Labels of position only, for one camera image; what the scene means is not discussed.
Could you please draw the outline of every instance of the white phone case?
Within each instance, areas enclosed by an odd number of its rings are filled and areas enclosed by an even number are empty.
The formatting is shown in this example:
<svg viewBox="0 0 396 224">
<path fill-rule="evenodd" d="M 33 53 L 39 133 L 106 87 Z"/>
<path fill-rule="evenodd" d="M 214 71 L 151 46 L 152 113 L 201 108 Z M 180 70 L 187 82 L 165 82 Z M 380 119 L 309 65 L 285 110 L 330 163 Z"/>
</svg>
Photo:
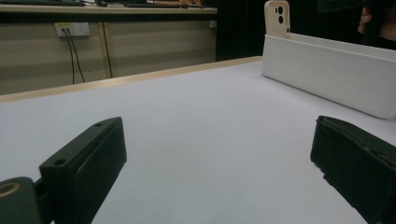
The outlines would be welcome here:
<svg viewBox="0 0 396 224">
<path fill-rule="evenodd" d="M 285 0 L 270 0 L 264 5 L 266 34 L 290 37 L 290 7 Z"/>
</svg>

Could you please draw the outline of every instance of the wall outlet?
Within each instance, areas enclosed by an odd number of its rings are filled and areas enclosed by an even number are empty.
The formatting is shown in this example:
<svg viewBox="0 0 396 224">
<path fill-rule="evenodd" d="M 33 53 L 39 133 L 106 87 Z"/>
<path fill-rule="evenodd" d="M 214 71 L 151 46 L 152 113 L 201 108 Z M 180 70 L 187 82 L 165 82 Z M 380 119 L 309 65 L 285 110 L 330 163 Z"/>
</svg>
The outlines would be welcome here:
<svg viewBox="0 0 396 224">
<path fill-rule="evenodd" d="M 68 29 L 70 35 L 73 36 L 90 35 L 90 27 L 87 22 L 56 22 L 55 28 L 59 37 L 65 36 L 63 29 L 66 32 Z"/>
</svg>

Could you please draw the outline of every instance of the dark background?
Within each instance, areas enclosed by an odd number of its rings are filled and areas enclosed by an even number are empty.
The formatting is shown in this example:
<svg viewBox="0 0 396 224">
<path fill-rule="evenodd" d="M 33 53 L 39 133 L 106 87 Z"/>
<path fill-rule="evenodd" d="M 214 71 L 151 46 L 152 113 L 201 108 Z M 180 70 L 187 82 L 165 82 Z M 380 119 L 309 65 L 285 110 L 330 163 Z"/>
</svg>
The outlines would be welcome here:
<svg viewBox="0 0 396 224">
<path fill-rule="evenodd" d="M 207 1 L 218 7 L 217 61 L 262 55 L 265 0 Z M 318 0 L 289 0 L 290 31 L 359 44 L 361 7 L 318 13 Z M 381 40 L 380 48 L 396 49 L 395 42 Z"/>
</svg>

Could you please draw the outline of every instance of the white tray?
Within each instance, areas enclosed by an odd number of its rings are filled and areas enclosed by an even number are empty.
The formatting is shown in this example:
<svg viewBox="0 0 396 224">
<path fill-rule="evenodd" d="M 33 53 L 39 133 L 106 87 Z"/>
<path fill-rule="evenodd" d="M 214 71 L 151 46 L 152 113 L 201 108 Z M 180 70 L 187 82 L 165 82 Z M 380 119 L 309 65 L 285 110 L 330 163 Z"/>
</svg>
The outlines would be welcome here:
<svg viewBox="0 0 396 224">
<path fill-rule="evenodd" d="M 262 73 L 382 119 L 396 115 L 394 50 L 306 35 L 266 35 Z"/>
</svg>

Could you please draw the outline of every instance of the black cable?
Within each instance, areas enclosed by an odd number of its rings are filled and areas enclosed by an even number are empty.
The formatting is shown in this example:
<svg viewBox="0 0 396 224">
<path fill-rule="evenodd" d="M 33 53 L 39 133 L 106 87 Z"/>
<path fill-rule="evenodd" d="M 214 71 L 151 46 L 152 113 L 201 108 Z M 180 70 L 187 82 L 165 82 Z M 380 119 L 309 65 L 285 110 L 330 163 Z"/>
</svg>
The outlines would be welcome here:
<svg viewBox="0 0 396 224">
<path fill-rule="evenodd" d="M 67 45 L 69 46 L 70 49 L 70 56 L 72 58 L 72 71 L 73 71 L 73 84 L 75 84 L 75 80 L 74 80 L 74 59 L 73 59 L 73 50 L 72 47 L 70 46 L 70 42 L 69 42 L 69 37 L 67 35 L 67 32 L 62 29 L 62 31 L 64 32 L 64 35 L 66 36 L 66 40 L 67 40 Z"/>
<path fill-rule="evenodd" d="M 102 28 L 103 28 L 103 30 L 106 29 L 106 28 L 105 28 L 105 24 L 104 24 L 103 22 L 102 22 Z M 104 38 L 105 38 L 105 45 L 106 45 L 106 55 L 110 55 L 110 53 L 108 52 L 109 46 L 107 45 L 106 32 L 105 32 L 105 34 L 104 34 Z M 109 71 L 110 71 L 110 77 L 113 78 L 113 73 L 112 73 L 112 71 L 111 71 L 111 61 L 110 61 L 110 57 L 107 57 L 107 62 L 108 62 L 108 68 L 109 68 Z"/>
<path fill-rule="evenodd" d="M 82 72 L 81 72 L 81 67 L 79 66 L 78 54 L 77 54 L 76 46 L 74 45 L 73 37 L 72 37 L 72 35 L 70 34 L 70 31 L 69 31 L 68 29 L 67 29 L 67 33 L 69 33 L 69 35 L 70 35 L 70 40 L 72 41 L 73 49 L 75 50 L 75 53 L 76 53 L 76 59 L 77 59 L 78 70 L 79 70 L 79 73 L 81 74 L 82 82 L 85 83 L 84 76 L 82 75 Z"/>
</svg>

